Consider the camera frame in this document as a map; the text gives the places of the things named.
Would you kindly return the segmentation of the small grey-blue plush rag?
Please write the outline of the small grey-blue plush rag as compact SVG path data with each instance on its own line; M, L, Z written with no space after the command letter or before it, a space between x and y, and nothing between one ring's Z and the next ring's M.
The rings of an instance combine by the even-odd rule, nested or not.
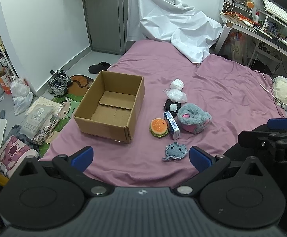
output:
M188 151L186 145L174 142L169 144L165 148L165 156L163 161L181 160L187 155Z

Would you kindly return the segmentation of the blue white tissue pack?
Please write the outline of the blue white tissue pack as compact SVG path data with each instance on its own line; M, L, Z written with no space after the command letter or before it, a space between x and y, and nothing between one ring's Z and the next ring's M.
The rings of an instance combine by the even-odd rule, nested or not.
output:
M168 132L171 134L173 140L178 140L180 138L180 129L172 116L171 112L166 111L163 114L164 120L168 126Z

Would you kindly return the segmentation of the plush hamburger toy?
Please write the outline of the plush hamburger toy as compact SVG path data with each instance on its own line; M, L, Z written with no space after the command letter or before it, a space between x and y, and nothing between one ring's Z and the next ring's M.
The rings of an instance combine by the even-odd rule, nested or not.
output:
M149 126L150 132L155 137L164 137L168 134L168 126L164 119L155 118L151 121Z

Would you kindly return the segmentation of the brown cardboard box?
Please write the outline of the brown cardboard box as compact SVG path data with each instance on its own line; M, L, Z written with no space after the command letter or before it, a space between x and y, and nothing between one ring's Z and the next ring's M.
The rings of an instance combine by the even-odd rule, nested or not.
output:
M101 71L74 112L89 135L131 143L145 95L144 78Z

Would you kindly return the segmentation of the black lace eye mask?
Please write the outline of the black lace eye mask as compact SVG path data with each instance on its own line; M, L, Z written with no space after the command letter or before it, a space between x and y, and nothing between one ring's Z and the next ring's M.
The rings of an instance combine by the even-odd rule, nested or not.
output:
M181 104L178 102L173 102L171 99L167 99L163 106L164 111L170 112L174 118L177 116L180 108Z

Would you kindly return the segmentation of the clear plastic bag of cotton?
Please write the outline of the clear plastic bag of cotton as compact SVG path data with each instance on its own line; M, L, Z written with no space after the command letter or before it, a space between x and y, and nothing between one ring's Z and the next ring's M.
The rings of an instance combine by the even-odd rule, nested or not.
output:
M170 100L172 100L172 102L178 102L178 103L187 102L186 94L178 89L166 89L163 90L163 92L167 95L167 97Z

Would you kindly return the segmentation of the white soft bundle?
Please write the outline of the white soft bundle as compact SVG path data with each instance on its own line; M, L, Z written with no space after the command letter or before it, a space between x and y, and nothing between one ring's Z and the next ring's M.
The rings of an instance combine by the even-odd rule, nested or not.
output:
M182 80L176 78L175 80L171 82L170 88L181 91L184 88L184 83L182 82Z

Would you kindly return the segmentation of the green cartoon floor mat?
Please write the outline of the green cartoon floor mat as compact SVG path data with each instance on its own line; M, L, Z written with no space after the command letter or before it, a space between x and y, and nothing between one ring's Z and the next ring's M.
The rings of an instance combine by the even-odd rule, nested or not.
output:
M54 128L51 135L46 139L46 141L39 146L40 157L48 151L49 146L53 140L57 137L64 126L69 122L75 109L78 107L79 103L83 99L87 90L90 88L94 79L85 75L73 75L70 77L72 79L72 84L68 87L68 93L62 97L55 97L53 101L63 105L63 108L59 112L58 116L60 121Z

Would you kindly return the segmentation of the white plastic bag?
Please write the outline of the white plastic bag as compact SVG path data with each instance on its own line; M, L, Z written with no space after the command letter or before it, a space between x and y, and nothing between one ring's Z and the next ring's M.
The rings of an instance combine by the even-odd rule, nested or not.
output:
M33 93L24 78L13 79L10 84L12 102L14 105L14 114L17 116L31 106Z

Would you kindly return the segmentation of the orange cardboard package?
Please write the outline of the orange cardboard package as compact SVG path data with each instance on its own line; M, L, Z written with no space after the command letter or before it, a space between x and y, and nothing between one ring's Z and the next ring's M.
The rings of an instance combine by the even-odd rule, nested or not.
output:
M6 74L0 76L0 85L7 95L11 95L10 90L11 79Z

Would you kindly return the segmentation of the white desk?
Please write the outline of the white desk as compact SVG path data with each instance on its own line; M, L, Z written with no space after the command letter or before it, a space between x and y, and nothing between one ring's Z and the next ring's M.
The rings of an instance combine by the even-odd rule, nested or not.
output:
M220 13L220 19L223 22L223 27L220 37L217 40L214 48L215 54L218 54L220 52L230 31L238 31L261 42L265 42L267 45L273 47L274 49L277 49L280 53L287 57L287 46L275 39L271 39L267 36L266 33L262 31L255 31L253 28L246 27L245 23L240 23L239 20L226 16L223 12Z

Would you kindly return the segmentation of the white keyboard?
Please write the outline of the white keyboard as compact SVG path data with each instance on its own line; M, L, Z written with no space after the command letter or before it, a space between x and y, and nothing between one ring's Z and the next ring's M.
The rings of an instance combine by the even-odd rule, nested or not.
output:
M262 0L265 6L265 10L281 19L283 22L287 23L287 12L284 9L281 9L274 3L270 2L269 0Z

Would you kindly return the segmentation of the white drawer organizer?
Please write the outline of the white drawer organizer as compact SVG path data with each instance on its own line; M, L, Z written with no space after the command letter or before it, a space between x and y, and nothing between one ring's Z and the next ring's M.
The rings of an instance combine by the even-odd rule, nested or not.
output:
M246 0L221 0L221 12L236 12L249 18L251 10L252 9L247 6Z

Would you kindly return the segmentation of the white crumpled cover sheet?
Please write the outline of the white crumpled cover sheet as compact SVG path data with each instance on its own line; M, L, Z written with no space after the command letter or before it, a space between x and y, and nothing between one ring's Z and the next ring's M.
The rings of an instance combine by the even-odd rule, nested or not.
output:
M190 62L201 63L221 32L219 22L182 0L128 0L127 41L168 42Z

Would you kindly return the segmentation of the grey door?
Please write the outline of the grey door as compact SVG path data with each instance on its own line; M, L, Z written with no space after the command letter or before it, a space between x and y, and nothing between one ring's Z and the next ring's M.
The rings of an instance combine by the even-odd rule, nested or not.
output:
M127 42L128 0L83 0L85 22L93 51L123 55Z

